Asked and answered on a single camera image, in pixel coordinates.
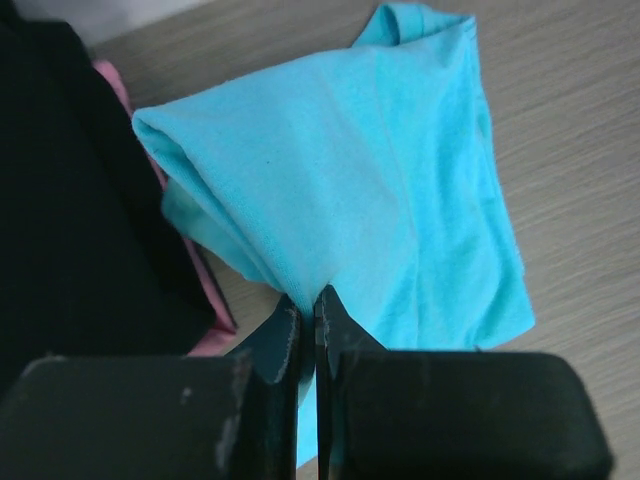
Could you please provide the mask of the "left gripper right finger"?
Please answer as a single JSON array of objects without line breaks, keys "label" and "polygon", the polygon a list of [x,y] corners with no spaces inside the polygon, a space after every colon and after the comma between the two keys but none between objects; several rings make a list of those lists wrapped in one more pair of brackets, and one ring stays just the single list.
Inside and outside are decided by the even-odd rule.
[{"label": "left gripper right finger", "polygon": [[587,390],[540,352],[383,347],[326,287],[314,307],[322,479],[606,479]]}]

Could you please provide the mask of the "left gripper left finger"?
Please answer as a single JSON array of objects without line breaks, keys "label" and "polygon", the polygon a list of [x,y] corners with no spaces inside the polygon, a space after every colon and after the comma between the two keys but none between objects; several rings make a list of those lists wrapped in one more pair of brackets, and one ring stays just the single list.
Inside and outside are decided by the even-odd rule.
[{"label": "left gripper left finger", "polygon": [[1,404],[5,479],[291,479],[301,317],[219,357],[49,357]]}]

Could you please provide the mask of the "turquoise t shirt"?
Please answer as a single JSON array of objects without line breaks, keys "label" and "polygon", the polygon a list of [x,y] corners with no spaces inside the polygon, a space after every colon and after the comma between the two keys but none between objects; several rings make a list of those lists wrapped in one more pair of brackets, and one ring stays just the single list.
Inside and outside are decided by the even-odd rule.
[{"label": "turquoise t shirt", "polygon": [[476,21],[380,6],[352,46],[137,110],[183,235],[311,317],[332,286],[401,350],[534,326],[502,194]]}]

